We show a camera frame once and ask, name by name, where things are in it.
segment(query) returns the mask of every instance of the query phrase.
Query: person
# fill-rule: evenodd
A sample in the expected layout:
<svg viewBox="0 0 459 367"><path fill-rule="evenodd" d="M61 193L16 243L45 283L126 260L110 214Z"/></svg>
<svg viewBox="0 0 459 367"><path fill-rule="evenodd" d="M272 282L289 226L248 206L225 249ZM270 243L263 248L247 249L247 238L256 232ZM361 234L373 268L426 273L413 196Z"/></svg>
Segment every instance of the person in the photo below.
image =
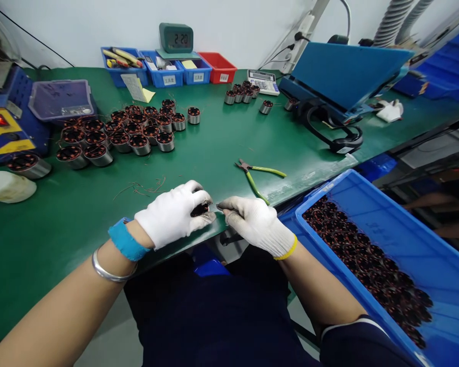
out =
<svg viewBox="0 0 459 367"><path fill-rule="evenodd" d="M137 261L216 219L212 212L190 216L201 203L212 203L211 196L200 184L189 181L161 194L136 213L133 221L111 227L111 238L2 340L0 367L72 366ZM135 302L131 299L130 305L144 348L144 366L415 365L279 221L274 208L262 199L236 196L217 207L227 224L267 257L256 256L255 267L246 267L246 275L199 277L192 271L179 283L164 282L171 272L161 265L162 270L155 268L157 273L144 279L143 286L139 282L144 275L130 280L126 296L133 289L140 296ZM307 315L321 327L321 362L302 348L287 311L286 292L273 287L280 282L265 284L271 273L265 269L267 260L285 275ZM249 274L255 274L254 269L264 276L252 279ZM150 288L158 283L164 286ZM157 302L146 300L148 296ZM140 317L139 306L143 305L149 312Z"/></svg>
<svg viewBox="0 0 459 367"><path fill-rule="evenodd" d="M437 213L437 217L445 224L434 232L440 237L459 239L459 179L442 182L441 186L440 191L423 195L403 207L411 211L422 207L442 206L443 213Z"/></svg>

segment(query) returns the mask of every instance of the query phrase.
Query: flexible duct hose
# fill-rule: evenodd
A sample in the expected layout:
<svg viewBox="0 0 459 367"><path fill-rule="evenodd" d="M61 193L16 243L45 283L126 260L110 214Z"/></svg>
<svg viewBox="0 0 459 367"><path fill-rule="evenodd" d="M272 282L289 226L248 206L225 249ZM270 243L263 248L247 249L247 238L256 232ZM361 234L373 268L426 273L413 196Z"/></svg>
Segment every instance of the flexible duct hose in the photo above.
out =
<svg viewBox="0 0 459 367"><path fill-rule="evenodd" d="M414 0L391 0L382 18L381 24L377 29L376 35L374 36L374 47L387 47L394 43L394 39L413 1Z"/></svg>
<svg viewBox="0 0 459 367"><path fill-rule="evenodd" d="M403 41L406 41L410 37L410 31L417 21L418 18L423 14L423 12L428 8L428 6L433 3L434 0L420 0L413 10L408 14L404 20L403 25L399 29L399 33L396 36L396 44L400 44Z"/></svg>

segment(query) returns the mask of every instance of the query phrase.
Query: pliers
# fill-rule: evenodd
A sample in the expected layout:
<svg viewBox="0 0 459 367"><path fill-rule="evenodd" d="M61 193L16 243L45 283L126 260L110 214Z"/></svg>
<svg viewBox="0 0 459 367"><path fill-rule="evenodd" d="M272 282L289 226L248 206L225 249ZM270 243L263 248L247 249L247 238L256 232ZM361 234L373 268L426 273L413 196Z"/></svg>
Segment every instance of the pliers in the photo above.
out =
<svg viewBox="0 0 459 367"><path fill-rule="evenodd" d="M253 181L253 178L251 178L249 170L254 169L257 171L265 171L265 172L270 172L270 173L275 173L276 175L279 175L281 177L286 177L287 175L283 172L274 170L272 168L265 168L265 167L257 167L257 166L251 166L247 163L245 163L242 159L240 159L240 165L235 162L236 166L241 168L243 171L246 173L246 177L248 178L248 181L250 182L250 186L255 192L255 194L261 198L267 205L270 205L269 201L260 193L259 189L257 189L257 186L255 185L255 182Z"/></svg>

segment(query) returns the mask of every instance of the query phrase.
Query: blue wristband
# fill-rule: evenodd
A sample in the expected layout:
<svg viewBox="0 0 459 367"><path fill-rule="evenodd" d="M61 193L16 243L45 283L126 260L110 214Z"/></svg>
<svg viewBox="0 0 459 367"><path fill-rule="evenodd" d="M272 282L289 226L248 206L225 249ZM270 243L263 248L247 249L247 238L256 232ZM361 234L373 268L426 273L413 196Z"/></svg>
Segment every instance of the blue wristband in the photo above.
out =
<svg viewBox="0 0 459 367"><path fill-rule="evenodd" d="M124 224L124 220L126 219L127 218L122 218L119 222L110 227L109 235L121 254L131 261L138 261L142 259L150 249L141 246L136 242L133 236L131 236L128 232L128 228Z"/></svg>

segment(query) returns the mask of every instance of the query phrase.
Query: hand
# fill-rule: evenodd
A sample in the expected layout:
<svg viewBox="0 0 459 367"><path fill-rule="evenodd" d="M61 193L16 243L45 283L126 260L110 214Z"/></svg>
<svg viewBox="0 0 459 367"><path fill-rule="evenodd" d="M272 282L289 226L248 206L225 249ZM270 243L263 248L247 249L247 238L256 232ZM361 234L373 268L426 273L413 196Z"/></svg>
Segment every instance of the hand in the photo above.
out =
<svg viewBox="0 0 459 367"><path fill-rule="evenodd" d="M274 208L262 199L232 196L217 205L233 227L250 244L269 252L275 259L288 257L296 247L297 239L277 218Z"/></svg>
<svg viewBox="0 0 459 367"><path fill-rule="evenodd" d="M134 219L151 238L155 250L159 250L214 222L216 214L212 212L194 218L190 216L196 206L207 203L212 203L209 194L191 180L161 194L145 210L136 213Z"/></svg>

